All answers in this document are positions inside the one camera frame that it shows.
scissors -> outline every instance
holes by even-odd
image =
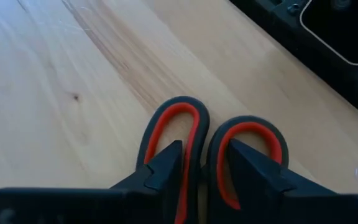
[[[173,141],[155,155],[164,127],[177,114],[193,116],[185,155]],[[283,135],[268,121],[238,116],[215,131],[207,163],[200,157],[209,129],[205,105],[189,96],[163,103],[143,135],[133,174],[110,189],[0,189],[0,224],[198,223],[198,186],[208,186],[207,223],[358,223],[358,195],[341,195],[288,169]],[[266,156],[233,139],[262,136]],[[225,185],[227,157],[237,197]]]

wood grain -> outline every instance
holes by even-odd
[[[115,184],[177,95],[208,107],[208,139],[261,116],[292,170],[358,192],[358,111],[228,1],[0,0],[0,187]],[[185,138],[180,118],[159,148]]]

light wood tabletop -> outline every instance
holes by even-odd
[[[358,192],[358,111],[227,0],[0,0],[0,188],[114,185],[178,95],[208,107],[206,145],[225,120],[260,116],[291,170]],[[174,119],[159,148],[190,126]]]

